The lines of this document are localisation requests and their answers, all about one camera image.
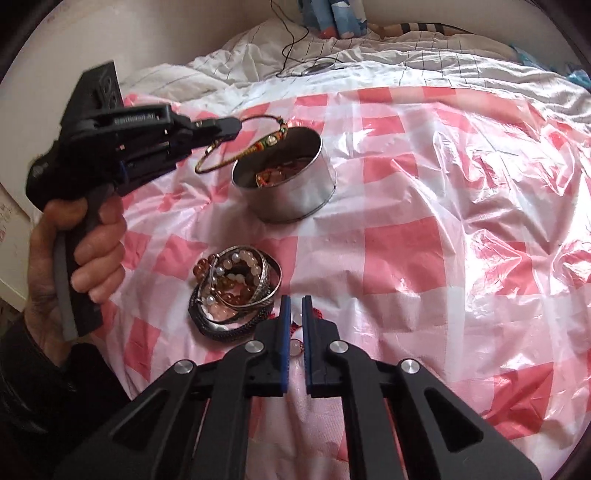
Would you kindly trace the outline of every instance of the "braided bracelet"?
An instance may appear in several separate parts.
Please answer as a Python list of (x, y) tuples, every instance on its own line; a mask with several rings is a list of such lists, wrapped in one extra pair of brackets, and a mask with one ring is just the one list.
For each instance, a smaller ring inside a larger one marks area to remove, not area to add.
[(189, 315), (191, 316), (191, 320), (203, 336), (217, 342), (233, 342), (250, 335), (257, 324), (269, 318), (272, 310), (273, 305), (263, 307), (252, 312), (252, 317), (246, 323), (230, 329), (228, 325), (216, 324), (206, 317), (203, 311), (203, 304), (199, 301), (198, 288), (193, 291), (189, 300)]
[(285, 120), (283, 120), (280, 116), (274, 115), (253, 115), (248, 118), (242, 120), (242, 122), (248, 122), (249, 120), (254, 120), (257, 118), (270, 118), (275, 120), (279, 124), (279, 130), (273, 132), (272, 134), (265, 135), (264, 137), (260, 138), (256, 142), (254, 142), (250, 147), (240, 152), (238, 155), (234, 155), (232, 158), (228, 158), (227, 160), (222, 160), (221, 162), (217, 163), (213, 167), (208, 168), (201, 168), (205, 160), (211, 155), (214, 151), (216, 151), (219, 146), (222, 144), (220, 141), (215, 141), (211, 145), (209, 145), (205, 149), (205, 153), (195, 165), (195, 173), (201, 175), (202, 173), (209, 173), (211, 171), (217, 170), (219, 168), (225, 167), (226, 165), (230, 165), (241, 158), (246, 157), (254, 152), (265, 150), (268, 147), (272, 147), (273, 145), (277, 145), (277, 142), (283, 140), (287, 135), (287, 129), (289, 128)]

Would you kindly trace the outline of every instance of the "striped fabric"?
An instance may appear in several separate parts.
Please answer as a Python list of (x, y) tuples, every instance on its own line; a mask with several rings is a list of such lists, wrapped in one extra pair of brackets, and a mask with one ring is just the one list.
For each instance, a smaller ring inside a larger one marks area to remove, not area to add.
[(376, 24), (368, 24), (368, 28), (378, 34), (382, 39), (391, 37), (400, 37), (408, 32), (438, 32), (451, 37), (460, 33), (470, 33), (462, 28), (446, 25), (442, 23), (400, 23), (395, 25), (388, 25), (387, 27), (380, 27)]

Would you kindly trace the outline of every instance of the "plastic sheet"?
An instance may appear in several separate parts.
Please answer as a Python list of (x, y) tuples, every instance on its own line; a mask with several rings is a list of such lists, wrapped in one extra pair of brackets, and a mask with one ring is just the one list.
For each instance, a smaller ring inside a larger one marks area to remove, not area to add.
[[(190, 321), (191, 269), (253, 244), (279, 260), (296, 308), (312, 294), (373, 358), (419, 359), (551, 478), (591, 409), (590, 137), (525, 101), (446, 87), (242, 112), (255, 113), (317, 129), (336, 193), (299, 223), (265, 225), (230, 185), (230, 168), (194, 174), (195, 151), (126, 197), (127, 275), (95, 340), (130, 396), (176, 360), (201, 364), (229, 348)], [(218, 154), (273, 127), (249, 122)], [(291, 360), (284, 398), (255, 399), (250, 435), (247, 478), (348, 478), (340, 400), (306, 396), (303, 356)]]

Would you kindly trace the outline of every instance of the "black braided bracelet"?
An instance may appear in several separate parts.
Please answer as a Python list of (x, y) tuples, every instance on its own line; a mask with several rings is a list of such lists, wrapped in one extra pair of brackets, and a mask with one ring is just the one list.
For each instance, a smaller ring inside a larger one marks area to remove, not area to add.
[(218, 324), (210, 322), (203, 314), (202, 304), (199, 301), (199, 286), (193, 290), (189, 300), (189, 315), (191, 316), (193, 323), (197, 326), (199, 332), (201, 332), (203, 336), (218, 342), (234, 342), (247, 337), (254, 331), (257, 324), (269, 318), (272, 311), (273, 305), (267, 305), (260, 308), (256, 315), (244, 325), (240, 325), (231, 330), (219, 330), (214, 328), (214, 325)]

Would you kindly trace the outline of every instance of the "person's arm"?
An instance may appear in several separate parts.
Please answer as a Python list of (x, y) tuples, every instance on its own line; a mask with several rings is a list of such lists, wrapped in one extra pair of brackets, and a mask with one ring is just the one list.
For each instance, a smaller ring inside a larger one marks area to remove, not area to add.
[[(85, 200), (54, 200), (47, 205), (31, 234), (29, 298), (23, 318), (0, 341), (0, 419), (11, 424), (23, 453), (47, 473), (106, 420), (102, 418), (106, 413), (114, 413), (125, 401), (98, 353), (88, 351), (96, 349), (80, 345), (73, 351), (62, 335), (53, 283), (53, 244), (58, 231), (73, 228), (85, 214)], [(111, 197), (99, 215), (102, 224), (74, 252), (80, 268), (72, 275), (72, 286), (100, 304), (125, 276), (121, 199)], [(87, 379), (107, 385), (104, 396), (109, 401), (103, 403), (113, 404), (112, 412), (109, 408), (87, 411), (96, 404)]]

